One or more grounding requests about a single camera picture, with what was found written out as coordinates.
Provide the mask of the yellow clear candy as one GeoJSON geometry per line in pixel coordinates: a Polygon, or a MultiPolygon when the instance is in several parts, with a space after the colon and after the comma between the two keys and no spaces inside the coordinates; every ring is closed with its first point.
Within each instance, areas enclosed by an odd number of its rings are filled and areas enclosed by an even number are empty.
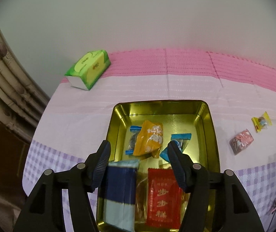
{"type": "Polygon", "coordinates": [[[272,125],[272,121],[267,112],[264,112],[260,117],[252,117],[251,121],[253,122],[257,133],[272,125]]]}

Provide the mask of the red orange snack packet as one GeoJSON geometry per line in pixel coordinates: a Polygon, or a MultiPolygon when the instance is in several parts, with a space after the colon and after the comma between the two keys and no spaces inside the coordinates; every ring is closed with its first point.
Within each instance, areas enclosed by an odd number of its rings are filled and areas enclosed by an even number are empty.
{"type": "Polygon", "coordinates": [[[182,194],[172,169],[149,168],[146,225],[179,229],[182,194]]]}

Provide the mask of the navy blue snack packet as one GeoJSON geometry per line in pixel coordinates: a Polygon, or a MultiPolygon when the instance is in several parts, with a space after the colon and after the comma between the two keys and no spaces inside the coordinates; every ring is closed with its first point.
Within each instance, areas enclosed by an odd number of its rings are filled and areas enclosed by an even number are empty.
{"type": "Polygon", "coordinates": [[[110,162],[103,179],[103,221],[124,231],[134,231],[136,178],[139,160],[110,162]]]}

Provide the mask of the blue dark candy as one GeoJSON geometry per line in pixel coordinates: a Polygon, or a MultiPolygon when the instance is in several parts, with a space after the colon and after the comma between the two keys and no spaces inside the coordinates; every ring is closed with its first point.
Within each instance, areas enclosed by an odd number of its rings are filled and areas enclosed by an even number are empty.
{"type": "MultiPolygon", "coordinates": [[[[172,134],[170,140],[174,141],[181,152],[184,152],[189,141],[191,140],[191,133],[172,134]]],[[[159,155],[166,162],[170,162],[168,158],[168,147],[166,147],[159,155]]]]}

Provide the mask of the clear fried snack bag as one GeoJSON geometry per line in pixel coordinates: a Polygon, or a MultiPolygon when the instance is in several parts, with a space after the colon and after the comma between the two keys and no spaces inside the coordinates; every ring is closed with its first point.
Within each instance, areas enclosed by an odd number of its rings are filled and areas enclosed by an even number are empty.
{"type": "Polygon", "coordinates": [[[140,173],[136,187],[136,220],[146,225],[148,198],[148,170],[147,173],[140,173]]]}

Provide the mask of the orange yellow snack packet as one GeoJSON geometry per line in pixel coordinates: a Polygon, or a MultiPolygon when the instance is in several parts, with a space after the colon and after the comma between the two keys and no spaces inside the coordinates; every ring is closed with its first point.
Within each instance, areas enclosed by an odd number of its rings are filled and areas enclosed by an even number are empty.
{"type": "Polygon", "coordinates": [[[146,120],[137,135],[133,156],[139,157],[151,154],[153,158],[159,158],[159,152],[163,143],[163,126],[161,123],[153,123],[146,120]]]}

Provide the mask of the pink patterned candy box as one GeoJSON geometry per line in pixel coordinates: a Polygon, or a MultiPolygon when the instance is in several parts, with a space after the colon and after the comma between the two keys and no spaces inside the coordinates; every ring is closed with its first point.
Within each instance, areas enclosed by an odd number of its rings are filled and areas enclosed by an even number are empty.
{"type": "Polygon", "coordinates": [[[235,137],[230,140],[230,146],[235,155],[245,150],[254,141],[248,129],[239,132],[235,137]]]}

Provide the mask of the pink purple checked tablecloth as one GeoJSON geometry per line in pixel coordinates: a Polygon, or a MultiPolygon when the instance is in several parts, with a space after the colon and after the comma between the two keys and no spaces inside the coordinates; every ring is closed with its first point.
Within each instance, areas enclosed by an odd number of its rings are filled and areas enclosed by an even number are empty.
{"type": "Polygon", "coordinates": [[[121,102],[195,99],[210,109],[222,170],[235,171],[268,231],[276,229],[276,69],[217,52],[150,49],[113,52],[90,91],[62,81],[33,136],[23,173],[30,193],[45,169],[70,169],[97,150],[121,102]],[[272,125],[257,133],[252,117],[272,125]],[[248,129],[254,141],[235,155],[230,140],[248,129]]]}

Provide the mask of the maroon gold toffee tin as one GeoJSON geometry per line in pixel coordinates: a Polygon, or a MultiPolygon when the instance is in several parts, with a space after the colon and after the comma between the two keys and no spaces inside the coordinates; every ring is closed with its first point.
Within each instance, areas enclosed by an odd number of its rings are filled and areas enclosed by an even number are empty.
{"type": "MultiPolygon", "coordinates": [[[[194,163],[204,166],[209,172],[220,172],[220,160],[217,147],[217,138],[208,104],[200,100],[162,100],[127,102],[115,105],[112,110],[106,139],[111,144],[110,161],[134,159],[125,155],[128,149],[131,132],[130,127],[142,126],[149,120],[152,123],[163,125],[164,150],[172,134],[191,133],[191,140],[187,143],[184,153],[189,155],[194,163]]],[[[147,208],[147,170],[148,168],[168,169],[170,164],[151,155],[138,157],[140,161],[137,172],[138,179],[145,177],[145,184],[137,193],[143,196],[144,208],[147,208]]],[[[104,221],[104,200],[99,197],[97,204],[97,225],[99,231],[122,231],[104,221]]],[[[215,206],[215,190],[209,191],[208,212],[204,231],[212,231],[212,220],[215,206]]]]}

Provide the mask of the beige pleated curtain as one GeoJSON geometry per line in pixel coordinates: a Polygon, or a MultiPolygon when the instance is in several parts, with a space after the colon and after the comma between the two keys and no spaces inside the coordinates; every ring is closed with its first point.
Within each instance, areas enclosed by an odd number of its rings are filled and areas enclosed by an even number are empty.
{"type": "Polygon", "coordinates": [[[26,142],[49,102],[14,56],[0,30],[0,123],[26,142]]]}

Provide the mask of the green tissue pack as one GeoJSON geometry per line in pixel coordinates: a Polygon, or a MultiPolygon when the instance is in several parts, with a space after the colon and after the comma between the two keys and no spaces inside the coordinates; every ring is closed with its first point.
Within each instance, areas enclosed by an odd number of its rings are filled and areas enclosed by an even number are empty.
{"type": "Polygon", "coordinates": [[[87,52],[66,73],[71,86],[89,91],[110,66],[106,50],[87,52]]]}

